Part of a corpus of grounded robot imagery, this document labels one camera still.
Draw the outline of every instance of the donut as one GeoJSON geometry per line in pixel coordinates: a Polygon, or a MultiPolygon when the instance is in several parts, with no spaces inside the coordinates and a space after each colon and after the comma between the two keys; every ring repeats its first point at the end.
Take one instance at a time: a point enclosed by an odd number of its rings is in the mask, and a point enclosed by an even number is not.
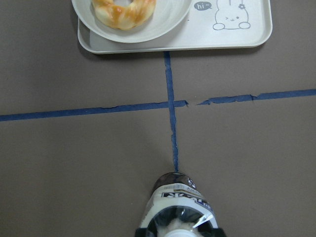
{"type": "Polygon", "coordinates": [[[133,0],[128,6],[115,5],[113,0],[92,0],[95,16],[105,25],[130,30],[142,25],[153,14],[156,0],[133,0]]]}

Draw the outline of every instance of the bottle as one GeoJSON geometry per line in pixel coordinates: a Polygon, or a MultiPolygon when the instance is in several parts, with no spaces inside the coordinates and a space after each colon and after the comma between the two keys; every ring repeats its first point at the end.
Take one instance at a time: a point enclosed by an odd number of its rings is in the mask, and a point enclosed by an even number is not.
{"type": "Polygon", "coordinates": [[[185,174],[171,172],[155,183],[135,237],[226,237],[210,204],[185,174]]]}

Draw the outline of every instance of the white tray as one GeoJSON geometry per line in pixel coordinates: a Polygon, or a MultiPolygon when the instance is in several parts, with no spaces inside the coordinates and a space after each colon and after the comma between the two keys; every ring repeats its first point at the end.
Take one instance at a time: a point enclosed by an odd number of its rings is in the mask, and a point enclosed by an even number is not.
{"type": "Polygon", "coordinates": [[[177,27],[157,39],[142,43],[118,43],[105,39],[78,20],[79,42],[95,54],[256,47],[267,41],[271,33],[270,0],[195,0],[177,27]],[[238,24],[237,16],[247,19],[238,24]]]}

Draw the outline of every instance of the rabbit foot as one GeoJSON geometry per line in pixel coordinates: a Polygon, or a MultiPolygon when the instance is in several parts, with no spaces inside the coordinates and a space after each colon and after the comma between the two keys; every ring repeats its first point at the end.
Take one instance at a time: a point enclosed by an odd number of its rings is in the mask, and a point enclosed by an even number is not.
{"type": "Polygon", "coordinates": [[[222,30],[222,29],[224,29],[225,28],[225,25],[224,24],[222,24],[222,23],[216,23],[216,24],[214,24],[213,25],[213,29],[215,29],[215,30],[222,30]]]}
{"type": "Polygon", "coordinates": [[[250,28],[250,24],[248,22],[240,22],[239,27],[241,29],[249,29],[250,28]]]}

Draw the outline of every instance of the bunny drawing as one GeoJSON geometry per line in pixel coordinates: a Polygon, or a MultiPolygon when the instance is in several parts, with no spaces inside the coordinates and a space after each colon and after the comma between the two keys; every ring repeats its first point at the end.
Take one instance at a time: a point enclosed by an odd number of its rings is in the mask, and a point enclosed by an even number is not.
{"type": "Polygon", "coordinates": [[[217,0],[218,11],[215,14],[215,30],[248,29],[248,12],[243,0],[217,0]]]}

